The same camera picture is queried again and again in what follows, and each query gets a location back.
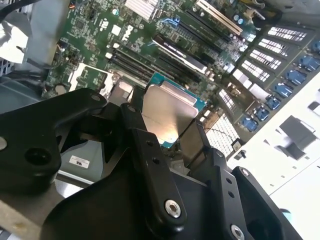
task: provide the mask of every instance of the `sticker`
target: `sticker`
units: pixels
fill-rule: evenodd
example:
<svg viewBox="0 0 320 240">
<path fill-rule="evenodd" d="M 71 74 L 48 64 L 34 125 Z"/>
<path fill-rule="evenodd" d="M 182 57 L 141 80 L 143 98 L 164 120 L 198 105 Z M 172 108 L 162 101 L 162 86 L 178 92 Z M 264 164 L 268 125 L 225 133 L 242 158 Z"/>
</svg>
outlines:
<svg viewBox="0 0 320 240">
<path fill-rule="evenodd" d="M 82 168 L 87 169 L 89 167 L 90 161 L 72 155 L 69 163 L 74 164 L 74 165 L 78 165 Z"/>
</svg>

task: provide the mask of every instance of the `ram slot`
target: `ram slot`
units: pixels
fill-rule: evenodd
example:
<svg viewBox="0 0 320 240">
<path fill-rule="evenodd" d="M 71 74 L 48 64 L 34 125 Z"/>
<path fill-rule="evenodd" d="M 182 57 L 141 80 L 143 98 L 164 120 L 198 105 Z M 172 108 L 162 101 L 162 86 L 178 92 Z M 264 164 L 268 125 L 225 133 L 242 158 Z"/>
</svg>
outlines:
<svg viewBox="0 0 320 240">
<path fill-rule="evenodd" d="M 218 54 L 222 53 L 222 49 L 213 43 L 211 43 L 209 40 L 205 39 L 203 36 L 201 36 L 198 32 L 193 30 L 190 26 L 188 26 L 184 22 L 179 23 L 179 27 L 182 28 L 183 30 L 187 31 L 189 34 L 191 34 L 194 38 L 200 40 L 203 42 L 208 48 L 212 49 L 213 51 L 217 52 Z"/>
<path fill-rule="evenodd" d="M 218 20 L 220 23 L 222 23 L 224 26 L 226 26 L 236 35 L 240 35 L 242 33 L 243 30 L 241 29 L 241 27 L 237 26 L 234 22 L 232 22 L 229 18 L 227 18 L 205 0 L 198 0 L 195 4 L 206 11 L 208 14 L 210 14 L 212 17 L 214 17 L 216 20 Z"/>
<path fill-rule="evenodd" d="M 149 76 L 145 76 L 144 73 L 141 71 L 137 71 L 135 69 L 132 69 L 131 66 L 128 65 L 126 62 L 123 62 L 123 61 L 117 59 L 116 57 L 113 57 L 112 59 L 110 59 L 109 62 L 117 65 L 123 71 L 127 72 L 131 76 L 136 77 L 137 79 L 141 79 L 145 82 L 149 82 L 149 80 L 150 80 Z"/>
<path fill-rule="evenodd" d="M 177 75 L 180 75 L 180 78 L 181 76 L 183 76 L 184 78 L 187 78 L 193 82 L 200 83 L 201 79 L 194 72 L 190 71 L 188 68 L 186 68 L 184 65 L 174 60 L 173 58 L 165 55 L 160 55 L 159 60 L 163 61 L 172 69 L 174 69 L 177 72 Z"/>
<path fill-rule="evenodd" d="M 145 65 L 144 63 L 141 63 L 140 61 L 134 59 L 132 56 L 128 55 L 126 52 L 121 51 L 119 48 L 116 48 L 115 51 L 114 51 L 116 53 L 116 55 L 117 55 L 117 53 L 118 54 L 122 54 L 122 55 L 126 56 L 129 59 L 129 61 L 131 60 L 131 61 L 135 61 L 135 62 L 139 63 L 145 69 L 148 69 L 148 70 L 152 71 L 152 73 L 161 73 L 162 75 L 164 75 L 168 79 L 171 79 L 171 80 L 175 79 L 174 76 L 172 76 L 171 74 L 167 73 L 166 70 L 163 67 L 157 66 L 157 64 L 155 62 L 152 62 L 149 59 L 147 59 L 146 57 L 138 54 L 137 52 L 132 51 L 130 48 L 128 48 L 125 45 L 121 45 L 121 48 L 126 49 L 127 51 L 129 51 L 131 54 L 133 54 L 137 58 L 143 59 L 144 61 L 148 62 L 148 64 L 147 64 L 148 66 Z"/>
<path fill-rule="evenodd" d="M 144 72 L 145 74 L 148 74 L 150 76 L 152 76 L 155 73 L 152 69 L 144 67 L 138 61 L 121 53 L 120 51 L 117 51 L 117 50 L 113 51 L 113 55 L 116 56 L 117 59 L 120 59 L 121 61 L 127 63 L 132 68 L 137 69 L 138 71 Z"/>
<path fill-rule="evenodd" d="M 229 37 L 228 35 L 223 34 L 221 31 L 211 27 L 206 21 L 204 21 L 200 16 L 198 16 L 192 10 L 187 9 L 185 13 L 188 15 L 188 17 L 190 17 L 191 19 L 196 21 L 199 25 L 201 25 L 202 28 L 204 28 L 208 32 L 212 32 L 214 35 L 218 36 L 226 43 L 229 43 L 232 40 L 231 37 Z"/>
<path fill-rule="evenodd" d="M 208 67 L 205 66 L 199 60 L 193 58 L 192 56 L 188 55 L 187 53 L 183 52 L 179 49 L 174 43 L 170 42 L 169 40 L 165 39 L 161 35 L 156 35 L 152 41 L 160 47 L 166 54 L 170 56 L 174 56 L 180 61 L 182 61 L 186 66 L 189 68 L 198 71 L 199 73 L 205 74 Z"/>
</svg>

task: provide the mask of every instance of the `blue clip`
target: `blue clip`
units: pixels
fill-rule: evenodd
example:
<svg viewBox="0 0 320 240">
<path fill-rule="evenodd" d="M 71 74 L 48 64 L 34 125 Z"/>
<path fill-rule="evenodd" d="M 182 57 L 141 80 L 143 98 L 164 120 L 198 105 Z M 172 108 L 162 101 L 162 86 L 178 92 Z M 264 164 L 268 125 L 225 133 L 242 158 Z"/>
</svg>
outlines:
<svg viewBox="0 0 320 240">
<path fill-rule="evenodd" d="M 180 18 L 175 17 L 175 18 L 165 18 L 163 20 L 160 21 L 162 24 L 172 24 L 173 26 L 178 26 L 178 24 L 180 23 Z"/>
</svg>

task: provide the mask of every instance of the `silver screw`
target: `silver screw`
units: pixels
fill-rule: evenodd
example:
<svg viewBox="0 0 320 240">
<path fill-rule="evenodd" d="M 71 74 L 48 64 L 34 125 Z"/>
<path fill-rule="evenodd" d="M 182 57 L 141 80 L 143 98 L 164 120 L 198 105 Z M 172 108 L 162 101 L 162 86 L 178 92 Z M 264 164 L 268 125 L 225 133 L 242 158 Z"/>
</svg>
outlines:
<svg viewBox="0 0 320 240">
<path fill-rule="evenodd" d="M 7 147 L 7 141 L 2 136 L 0 136 L 0 151 L 5 149 L 6 147 Z"/>
<path fill-rule="evenodd" d="M 173 218 L 177 219 L 181 215 L 181 208 L 178 203 L 173 200 L 167 200 L 164 204 L 166 212 Z"/>
<path fill-rule="evenodd" d="M 100 101 L 100 97 L 98 97 L 97 95 L 91 95 L 91 98 L 95 101 Z"/>
<path fill-rule="evenodd" d="M 220 158 L 223 157 L 222 152 L 220 152 L 219 150 L 216 151 L 216 154 L 217 154 Z"/>
<path fill-rule="evenodd" d="M 245 240 L 245 235 L 237 225 L 231 225 L 232 235 L 236 240 Z"/>
<path fill-rule="evenodd" d="M 242 168 L 242 172 L 243 172 L 244 175 L 249 177 L 250 174 L 248 173 L 248 171 L 246 169 Z"/>
</svg>

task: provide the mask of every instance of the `heatsink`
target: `heatsink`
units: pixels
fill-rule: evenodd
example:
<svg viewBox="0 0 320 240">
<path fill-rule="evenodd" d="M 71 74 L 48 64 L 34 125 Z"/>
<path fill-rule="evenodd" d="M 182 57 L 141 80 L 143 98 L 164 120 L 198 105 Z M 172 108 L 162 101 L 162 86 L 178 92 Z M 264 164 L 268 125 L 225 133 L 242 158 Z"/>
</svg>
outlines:
<svg viewBox="0 0 320 240">
<path fill-rule="evenodd" d="M 148 21 L 159 0 L 126 0 L 125 6 Z"/>
</svg>

